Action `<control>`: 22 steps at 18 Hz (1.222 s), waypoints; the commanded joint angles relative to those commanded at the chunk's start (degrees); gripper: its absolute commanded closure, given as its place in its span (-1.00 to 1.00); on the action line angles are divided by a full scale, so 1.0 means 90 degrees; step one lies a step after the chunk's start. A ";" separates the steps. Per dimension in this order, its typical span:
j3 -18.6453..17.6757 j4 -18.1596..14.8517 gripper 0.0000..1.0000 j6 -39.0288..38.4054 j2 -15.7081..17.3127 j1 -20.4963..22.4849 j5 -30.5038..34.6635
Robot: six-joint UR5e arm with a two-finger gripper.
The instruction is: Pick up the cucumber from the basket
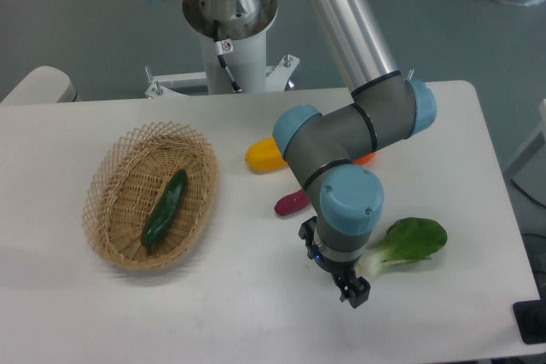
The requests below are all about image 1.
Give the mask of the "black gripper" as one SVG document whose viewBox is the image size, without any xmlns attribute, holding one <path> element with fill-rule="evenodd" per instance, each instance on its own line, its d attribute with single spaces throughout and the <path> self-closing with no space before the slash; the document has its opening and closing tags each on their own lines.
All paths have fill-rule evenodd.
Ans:
<svg viewBox="0 0 546 364">
<path fill-rule="evenodd" d="M 334 284 L 340 290 L 340 301 L 348 301 L 354 309 L 369 298 L 369 283 L 362 276 L 356 275 L 356 263 L 357 259 L 337 262 L 323 254 L 316 256 L 316 264 L 332 275 Z"/>
</svg>

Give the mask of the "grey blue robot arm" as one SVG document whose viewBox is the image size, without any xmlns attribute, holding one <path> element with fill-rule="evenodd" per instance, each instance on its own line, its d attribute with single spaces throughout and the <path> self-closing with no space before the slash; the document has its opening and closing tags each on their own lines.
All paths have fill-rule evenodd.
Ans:
<svg viewBox="0 0 546 364">
<path fill-rule="evenodd" d="M 436 101 L 423 82 L 402 77 L 366 0 L 310 1 L 351 103 L 328 114 L 310 105 L 292 108 L 272 135 L 316 211 L 299 230 L 308 256 L 356 308 L 370 286 L 355 266 L 384 200 L 379 179 L 356 160 L 428 128 Z M 261 93 L 272 86 L 265 34 L 276 14 L 276 0 L 183 0 L 184 18 L 200 37 L 210 94 Z"/>
</svg>

